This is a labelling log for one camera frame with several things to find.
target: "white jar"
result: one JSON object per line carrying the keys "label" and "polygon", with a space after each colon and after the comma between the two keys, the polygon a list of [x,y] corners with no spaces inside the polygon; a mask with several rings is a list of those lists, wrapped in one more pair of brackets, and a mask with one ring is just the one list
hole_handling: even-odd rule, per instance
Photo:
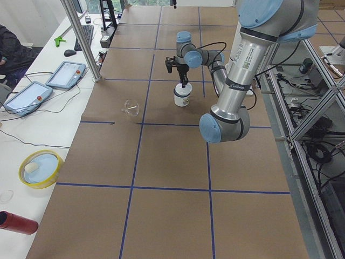
{"label": "white jar", "polygon": [[179,83],[174,89],[174,101],[175,104],[179,107],[187,106],[189,103],[189,96],[192,91],[192,85],[187,83],[185,87],[182,87],[182,84]]}

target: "keyboard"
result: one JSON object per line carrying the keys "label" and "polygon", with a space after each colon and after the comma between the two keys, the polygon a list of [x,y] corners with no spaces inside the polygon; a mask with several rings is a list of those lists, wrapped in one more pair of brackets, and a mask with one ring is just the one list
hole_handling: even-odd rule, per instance
{"label": "keyboard", "polygon": [[[91,45],[92,35],[93,35],[93,25],[92,24],[86,24],[86,25],[82,25],[81,27],[84,30],[88,44]],[[74,50],[75,51],[81,51],[81,46],[78,42],[78,39],[75,39]]]}

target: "light blue tablet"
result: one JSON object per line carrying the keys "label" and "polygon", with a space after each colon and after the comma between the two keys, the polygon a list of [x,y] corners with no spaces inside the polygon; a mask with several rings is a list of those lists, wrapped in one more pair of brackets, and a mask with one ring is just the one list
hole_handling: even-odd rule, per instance
{"label": "light blue tablet", "polygon": [[4,107],[9,113],[25,116],[36,110],[53,92],[49,86],[33,81],[10,100]]}
{"label": "light blue tablet", "polygon": [[60,89],[71,89],[85,71],[85,64],[64,61],[46,82],[47,86]]}

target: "red cylinder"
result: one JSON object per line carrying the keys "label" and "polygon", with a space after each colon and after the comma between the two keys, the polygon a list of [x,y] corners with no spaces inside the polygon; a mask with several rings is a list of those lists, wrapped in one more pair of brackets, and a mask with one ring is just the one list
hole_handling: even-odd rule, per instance
{"label": "red cylinder", "polygon": [[38,223],[13,213],[0,212],[0,229],[31,235],[38,229]]}

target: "black mouse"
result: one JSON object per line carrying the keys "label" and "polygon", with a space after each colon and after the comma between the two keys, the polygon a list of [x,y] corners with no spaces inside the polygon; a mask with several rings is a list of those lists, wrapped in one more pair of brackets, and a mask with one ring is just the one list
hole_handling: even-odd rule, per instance
{"label": "black mouse", "polygon": [[72,56],[75,54],[77,54],[77,52],[75,50],[65,50],[65,52],[64,52],[65,57],[69,57],[69,56]]}

